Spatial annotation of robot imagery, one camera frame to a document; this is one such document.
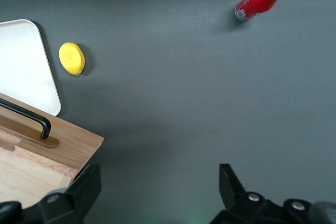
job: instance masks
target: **wooden tray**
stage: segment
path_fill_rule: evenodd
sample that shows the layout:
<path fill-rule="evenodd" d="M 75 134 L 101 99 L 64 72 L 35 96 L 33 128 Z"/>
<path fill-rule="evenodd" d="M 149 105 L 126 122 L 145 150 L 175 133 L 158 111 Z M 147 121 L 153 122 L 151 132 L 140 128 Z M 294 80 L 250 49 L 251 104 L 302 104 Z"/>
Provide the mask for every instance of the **wooden tray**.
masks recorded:
<path fill-rule="evenodd" d="M 49 191 L 68 187 L 103 142 L 103 137 L 75 126 L 0 93 L 0 98 L 47 118 L 49 136 L 57 139 L 57 147 L 36 144 L 0 125 L 0 202 L 20 201 L 29 207 Z M 3 124 L 41 132 L 42 126 L 0 106 Z"/>

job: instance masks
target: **black handle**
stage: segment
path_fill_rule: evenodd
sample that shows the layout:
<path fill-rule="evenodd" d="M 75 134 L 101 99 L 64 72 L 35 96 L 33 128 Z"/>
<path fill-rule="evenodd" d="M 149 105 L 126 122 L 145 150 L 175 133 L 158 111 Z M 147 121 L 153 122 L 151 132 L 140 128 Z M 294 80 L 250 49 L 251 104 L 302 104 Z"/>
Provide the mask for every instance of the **black handle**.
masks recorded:
<path fill-rule="evenodd" d="M 46 139 L 49 136 L 51 123 L 44 116 L 41 116 L 28 109 L 22 108 L 21 106 L 8 102 L 2 98 L 0 98 L 0 106 L 40 123 L 43 127 L 40 139 Z"/>

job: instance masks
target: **lemon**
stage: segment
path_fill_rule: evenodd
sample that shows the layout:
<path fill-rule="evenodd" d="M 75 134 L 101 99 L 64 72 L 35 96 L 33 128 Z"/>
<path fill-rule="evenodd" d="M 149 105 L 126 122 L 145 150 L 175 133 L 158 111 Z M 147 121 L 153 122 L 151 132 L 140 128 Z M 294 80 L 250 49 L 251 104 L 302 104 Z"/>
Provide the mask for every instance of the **lemon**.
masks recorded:
<path fill-rule="evenodd" d="M 62 66 L 70 74 L 78 76 L 85 66 L 85 58 L 79 46 L 72 42 L 66 42 L 59 48 L 59 60 Z"/>

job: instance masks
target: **gray table surface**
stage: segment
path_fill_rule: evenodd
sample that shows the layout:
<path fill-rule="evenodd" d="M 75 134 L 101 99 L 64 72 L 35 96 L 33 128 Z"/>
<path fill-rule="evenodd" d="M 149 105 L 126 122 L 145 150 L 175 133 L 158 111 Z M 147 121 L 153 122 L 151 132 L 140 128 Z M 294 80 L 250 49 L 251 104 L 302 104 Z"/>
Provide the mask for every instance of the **gray table surface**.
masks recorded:
<path fill-rule="evenodd" d="M 58 116 L 105 137 L 86 223 L 209 223 L 220 163 L 276 204 L 336 201 L 336 2 L 240 23 L 239 1 L 0 0 L 0 22 L 38 25 Z M 67 41 L 79 77 L 59 62 Z"/>

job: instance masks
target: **metal bolt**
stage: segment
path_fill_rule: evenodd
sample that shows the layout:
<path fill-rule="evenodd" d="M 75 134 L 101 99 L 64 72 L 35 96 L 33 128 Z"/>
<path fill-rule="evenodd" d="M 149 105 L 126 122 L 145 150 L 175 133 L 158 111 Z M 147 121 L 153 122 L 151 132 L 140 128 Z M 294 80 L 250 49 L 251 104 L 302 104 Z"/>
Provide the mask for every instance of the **metal bolt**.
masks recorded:
<path fill-rule="evenodd" d="M 49 198 L 47 198 L 47 202 L 48 203 L 53 203 L 55 202 L 56 200 L 58 200 L 59 196 L 56 194 L 56 195 L 52 195 L 50 196 Z"/>
<path fill-rule="evenodd" d="M 305 207 L 304 205 L 301 203 L 301 202 L 298 202 L 298 201 L 293 201 L 292 202 L 292 207 L 295 208 L 296 210 L 305 210 Z"/>
<path fill-rule="evenodd" d="M 252 201 L 259 201 L 260 200 L 260 198 L 257 194 L 249 194 L 248 198 L 249 198 L 249 200 L 252 200 Z"/>
<path fill-rule="evenodd" d="M 11 208 L 12 208 L 11 205 L 3 206 L 2 208 L 0 208 L 0 214 L 2 214 L 3 212 L 7 212 L 8 210 L 11 210 Z"/>

